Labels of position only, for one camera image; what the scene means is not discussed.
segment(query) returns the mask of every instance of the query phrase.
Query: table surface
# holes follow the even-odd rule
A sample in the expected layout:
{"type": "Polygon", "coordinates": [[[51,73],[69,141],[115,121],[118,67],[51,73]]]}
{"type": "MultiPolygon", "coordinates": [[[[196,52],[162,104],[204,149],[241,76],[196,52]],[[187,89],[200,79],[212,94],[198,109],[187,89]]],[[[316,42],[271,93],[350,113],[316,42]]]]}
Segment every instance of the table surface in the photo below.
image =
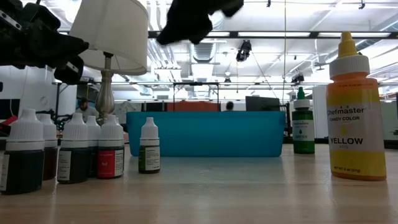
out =
{"type": "Polygon", "coordinates": [[[363,182],[331,176],[327,145],[315,155],[284,145],[278,158],[165,157],[146,175],[126,156],[119,179],[1,195],[0,223],[398,223],[398,151],[386,158],[387,181],[363,182]]]}

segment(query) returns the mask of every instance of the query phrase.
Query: small green dropper bottle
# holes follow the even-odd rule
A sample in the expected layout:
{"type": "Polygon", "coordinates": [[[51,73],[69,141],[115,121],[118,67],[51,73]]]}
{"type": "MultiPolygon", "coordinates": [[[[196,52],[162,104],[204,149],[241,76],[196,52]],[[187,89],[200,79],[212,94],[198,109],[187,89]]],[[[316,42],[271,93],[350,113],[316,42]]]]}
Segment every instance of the small green dropper bottle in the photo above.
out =
{"type": "Polygon", "coordinates": [[[297,100],[294,101],[293,117],[293,148],[297,154],[315,153],[315,132],[313,114],[310,111],[310,100],[305,99],[303,87],[298,89],[297,100]]]}

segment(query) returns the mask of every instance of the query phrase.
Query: blue plastic bin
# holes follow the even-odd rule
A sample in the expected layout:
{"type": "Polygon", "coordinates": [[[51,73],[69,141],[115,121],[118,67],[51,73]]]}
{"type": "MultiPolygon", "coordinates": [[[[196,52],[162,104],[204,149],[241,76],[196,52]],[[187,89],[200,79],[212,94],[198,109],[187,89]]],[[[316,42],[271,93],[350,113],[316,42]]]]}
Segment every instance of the blue plastic bin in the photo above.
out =
{"type": "Polygon", "coordinates": [[[161,156],[277,157],[282,151],[282,111],[130,112],[127,128],[133,156],[138,156],[147,117],[159,127],[161,156]]]}

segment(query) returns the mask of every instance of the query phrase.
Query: computer monitor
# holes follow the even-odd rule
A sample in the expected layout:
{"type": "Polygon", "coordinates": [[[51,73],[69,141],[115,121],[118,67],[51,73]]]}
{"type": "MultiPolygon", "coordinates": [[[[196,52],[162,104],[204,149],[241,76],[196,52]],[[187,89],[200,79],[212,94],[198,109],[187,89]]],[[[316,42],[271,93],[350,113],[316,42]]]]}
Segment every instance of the computer monitor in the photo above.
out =
{"type": "Polygon", "coordinates": [[[247,96],[246,111],[280,111],[280,102],[278,98],[247,96]]]}
{"type": "Polygon", "coordinates": [[[12,115],[18,116],[20,99],[0,100],[0,122],[7,120],[12,115]]]}

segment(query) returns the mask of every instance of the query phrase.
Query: yellow bottle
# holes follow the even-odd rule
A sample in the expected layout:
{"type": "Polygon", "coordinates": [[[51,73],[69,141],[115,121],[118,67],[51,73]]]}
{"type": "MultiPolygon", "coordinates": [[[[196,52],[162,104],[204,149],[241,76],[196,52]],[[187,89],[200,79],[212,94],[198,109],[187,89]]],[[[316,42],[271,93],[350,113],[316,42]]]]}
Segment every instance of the yellow bottle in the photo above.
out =
{"type": "Polygon", "coordinates": [[[377,80],[350,32],[341,35],[334,81],[326,89],[331,173],[355,180],[385,180],[386,159],[377,80]]]}

